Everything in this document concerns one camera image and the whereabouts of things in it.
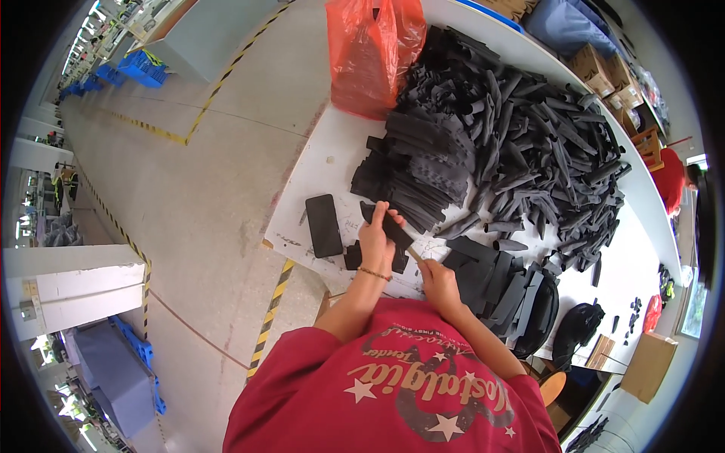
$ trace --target blue plastic pallet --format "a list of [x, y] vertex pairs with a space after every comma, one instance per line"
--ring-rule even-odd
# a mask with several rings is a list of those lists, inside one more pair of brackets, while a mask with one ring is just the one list
[[[110, 316], [108, 318], [108, 321], [111, 324], [115, 324], [118, 326], [118, 328], [121, 330], [121, 333], [123, 333], [123, 336], [126, 338], [128, 343], [130, 343], [131, 347], [134, 351], [136, 351], [138, 358], [141, 359], [141, 361], [146, 365], [149, 370], [153, 371], [151, 368], [151, 358], [154, 356], [154, 350], [151, 343], [148, 341], [141, 341], [138, 338], [136, 338], [136, 335], [133, 333], [133, 327], [131, 327], [131, 324], [124, 323], [121, 318], [119, 318], [116, 315]], [[166, 403], [163, 399], [161, 399], [161, 396], [159, 396], [159, 378], [154, 376], [154, 407], [156, 408], [156, 412], [160, 413], [161, 415], [164, 415], [166, 413]]]

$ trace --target cardboard box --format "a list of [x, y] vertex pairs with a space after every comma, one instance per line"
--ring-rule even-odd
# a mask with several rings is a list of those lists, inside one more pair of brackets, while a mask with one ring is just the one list
[[602, 99], [614, 93], [606, 62], [591, 44], [582, 47], [571, 59], [569, 66]]
[[518, 23], [523, 15], [538, 3], [538, 0], [474, 0], [476, 3]]
[[643, 333], [622, 378], [621, 388], [643, 403], [657, 394], [677, 350], [677, 342], [657, 333]]
[[614, 85], [614, 93], [624, 107], [633, 109], [642, 105], [644, 102], [642, 89], [639, 87], [637, 80], [632, 77], [629, 66], [619, 54], [615, 53], [613, 57], [607, 60], [607, 71]]

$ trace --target wooden chair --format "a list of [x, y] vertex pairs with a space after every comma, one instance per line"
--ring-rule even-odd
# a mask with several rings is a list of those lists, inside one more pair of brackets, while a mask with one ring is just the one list
[[524, 368], [526, 368], [526, 371], [529, 372], [531, 377], [539, 381], [539, 391], [542, 394], [544, 406], [548, 406], [554, 402], [556, 397], [559, 396], [561, 391], [564, 389], [564, 385], [566, 384], [566, 373], [556, 370], [550, 360], [541, 359], [541, 361], [544, 365], [546, 365], [551, 374], [544, 374], [546, 371], [544, 373], [539, 373], [534, 367], [523, 360], [521, 361], [521, 364]]
[[632, 143], [637, 148], [642, 160], [645, 161], [650, 173], [665, 167], [665, 162], [662, 162], [660, 157], [661, 148], [657, 137], [657, 126], [632, 137]]

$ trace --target orange plastic bag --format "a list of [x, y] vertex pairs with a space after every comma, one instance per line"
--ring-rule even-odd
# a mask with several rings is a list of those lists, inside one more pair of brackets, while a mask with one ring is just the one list
[[661, 315], [662, 297], [659, 294], [655, 294], [650, 298], [650, 303], [647, 305], [647, 312], [645, 314], [645, 322], [642, 326], [642, 332], [654, 332]]
[[[332, 103], [385, 120], [405, 72], [423, 49], [420, 0], [330, 0], [325, 8]], [[377, 18], [373, 8], [379, 8]]]

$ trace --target yellow and black safety tape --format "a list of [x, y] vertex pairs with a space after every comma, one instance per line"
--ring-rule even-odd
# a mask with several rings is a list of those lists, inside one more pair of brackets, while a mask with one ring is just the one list
[[260, 360], [262, 359], [262, 353], [264, 352], [267, 338], [270, 335], [272, 322], [274, 321], [275, 314], [277, 313], [279, 301], [282, 299], [282, 294], [287, 287], [287, 281], [292, 274], [293, 267], [294, 261], [288, 258], [284, 262], [284, 266], [282, 267], [282, 273], [279, 276], [277, 286], [274, 288], [274, 293], [272, 293], [272, 300], [270, 301], [270, 306], [269, 308], [267, 308], [267, 314], [265, 315], [265, 320], [262, 323], [260, 336], [257, 338], [257, 345], [254, 348], [254, 354], [252, 354], [252, 362], [249, 363], [249, 370], [246, 372], [247, 382], [249, 382], [249, 379], [257, 372], [257, 368], [260, 367]]
[[217, 85], [214, 87], [214, 91], [212, 91], [212, 93], [209, 95], [209, 98], [204, 103], [204, 106], [202, 107], [202, 110], [199, 113], [199, 116], [197, 116], [196, 119], [194, 120], [194, 124], [191, 125], [191, 130], [188, 132], [188, 135], [186, 136], [186, 143], [188, 143], [189, 140], [191, 139], [191, 134], [193, 134], [196, 131], [196, 128], [199, 126], [199, 123], [202, 121], [202, 117], [204, 117], [204, 114], [207, 112], [209, 107], [212, 105], [214, 96], [216, 96], [217, 93], [219, 93], [219, 90], [222, 88], [222, 85], [224, 85], [224, 82], [227, 80], [229, 75], [231, 75], [232, 71], [234, 71], [234, 67], [236, 66], [237, 63], [239, 63], [239, 60], [241, 60], [241, 58], [246, 54], [246, 52], [249, 50], [249, 48], [252, 47], [252, 44], [254, 44], [254, 42], [262, 35], [262, 33], [264, 33], [265, 30], [267, 30], [267, 28], [270, 26], [270, 24], [272, 22], [274, 22], [275, 20], [277, 20], [277, 18], [280, 16], [280, 14], [285, 12], [290, 7], [290, 5], [293, 4], [294, 2], [295, 2], [295, 0], [291, 0], [288, 4], [281, 7], [279, 9], [279, 11], [277, 11], [277, 13], [275, 15], [273, 15], [267, 21], [267, 23], [265, 23], [262, 26], [262, 28], [259, 29], [259, 31], [257, 31], [257, 34], [255, 34], [252, 37], [252, 39], [249, 41], [249, 43], [247, 43], [246, 46], [244, 46], [244, 48], [242, 48], [241, 52], [239, 52], [239, 55], [237, 55], [236, 58], [234, 60], [232, 60], [231, 65], [229, 65], [229, 68], [224, 72], [224, 75], [222, 75], [222, 78], [219, 80], [219, 83], [217, 83]]
[[[180, 136], [180, 135], [178, 135], [176, 133], [169, 132], [168, 130], [164, 130], [164, 129], [158, 128], [157, 126], [150, 125], [147, 122], [135, 120], [135, 119], [133, 119], [131, 117], [127, 117], [127, 116], [122, 115], [120, 113], [111, 112], [110, 110], [106, 110], [106, 109], [102, 109], [102, 110], [105, 110], [106, 112], [109, 112], [111, 115], [113, 115], [114, 117], [116, 117], [116, 118], [118, 118], [120, 120], [126, 121], [126, 122], [128, 122], [130, 124], [139, 126], [140, 128], [145, 129], [145, 130], [147, 130], [149, 132], [155, 133], [156, 135], [158, 135], [160, 137], [168, 138], [169, 140], [174, 141], [174, 142], [176, 142], [178, 144], [182, 144], [184, 146], [187, 146], [189, 144], [189, 140], [191, 140], [191, 135], [194, 132], [196, 132], [196, 128], [199, 126], [199, 123], [202, 121], [202, 118], [207, 113], [207, 110], [209, 110], [209, 107], [212, 105], [212, 101], [214, 100], [214, 96], [216, 96], [217, 93], [219, 93], [219, 90], [222, 88], [222, 85], [224, 84], [224, 82], [227, 80], [227, 78], [232, 73], [232, 71], [234, 71], [234, 67], [236, 66], [236, 64], [239, 63], [239, 60], [241, 60], [241, 58], [246, 54], [246, 52], [249, 50], [249, 48], [252, 47], [252, 44], [254, 44], [254, 42], [262, 35], [262, 33], [264, 33], [265, 30], [267, 30], [267, 28], [270, 26], [270, 24], [272, 22], [274, 22], [275, 20], [277, 20], [279, 18], [280, 14], [282, 14], [283, 12], [285, 12], [290, 7], [290, 5], [293, 4], [295, 1], [296, 0], [290, 0], [289, 3], [287, 3], [286, 5], [284, 5], [283, 7], [281, 7], [279, 9], [279, 11], [277, 11], [267, 21], [267, 23], [265, 23], [262, 26], [262, 28], [260, 28], [259, 31], [257, 31], [257, 33], [254, 35], [254, 37], [252, 37], [252, 39], [249, 41], [249, 43], [247, 43], [246, 46], [244, 46], [244, 48], [239, 52], [239, 54], [236, 56], [236, 58], [234, 58], [234, 60], [232, 60], [231, 65], [224, 72], [224, 75], [222, 75], [222, 78], [219, 80], [219, 82], [214, 87], [214, 91], [212, 91], [212, 93], [209, 95], [209, 98], [204, 103], [204, 106], [202, 107], [201, 112], [199, 112], [199, 115], [194, 120], [194, 123], [191, 125], [191, 130], [188, 132], [188, 134], [186, 134], [186, 137], [182, 137], [182, 136]], [[151, 54], [150, 52], [148, 52], [146, 50], [144, 50], [144, 51], [146, 52], [146, 55], [148, 55], [149, 60], [151, 60], [151, 62], [154, 65], [156, 64], [156, 62], [161, 63], [161, 61], [158, 60], [158, 58], [156, 58], [153, 54]]]
[[108, 206], [106, 206], [103, 200], [101, 200], [101, 197], [98, 195], [98, 192], [96, 192], [96, 189], [91, 184], [91, 181], [88, 179], [88, 176], [83, 168], [78, 165], [78, 169], [80, 170], [80, 174], [83, 176], [83, 179], [86, 182], [89, 191], [96, 198], [96, 201], [101, 205], [101, 210], [106, 213], [108, 218], [111, 220], [111, 223], [116, 227], [118, 232], [121, 233], [121, 236], [123, 236], [128, 245], [133, 249], [133, 251], [144, 261], [144, 263], [146, 263], [146, 268], [144, 271], [144, 341], [146, 341], [149, 337], [149, 288], [151, 285], [151, 260], [146, 256], [145, 253], [141, 251], [136, 242], [131, 240], [131, 237], [123, 229], [123, 227], [118, 225], [118, 219], [113, 216], [113, 214], [109, 211]]
[[113, 117], [116, 117], [119, 120], [125, 121], [125, 122], [135, 125], [135, 126], [139, 126], [141, 129], [154, 133], [154, 134], [158, 135], [159, 137], [168, 138], [171, 141], [175, 141], [178, 144], [182, 144], [182, 145], [186, 146], [186, 139], [184, 137], [178, 135], [177, 133], [169, 132], [168, 130], [161, 129], [154, 125], [150, 125], [147, 122], [143, 122], [140, 120], [134, 120], [133, 118], [127, 117], [126, 115], [122, 115], [120, 113], [112, 112], [112, 111], [106, 110], [106, 109], [101, 109], [101, 110], [104, 110], [105, 112], [110, 113]]

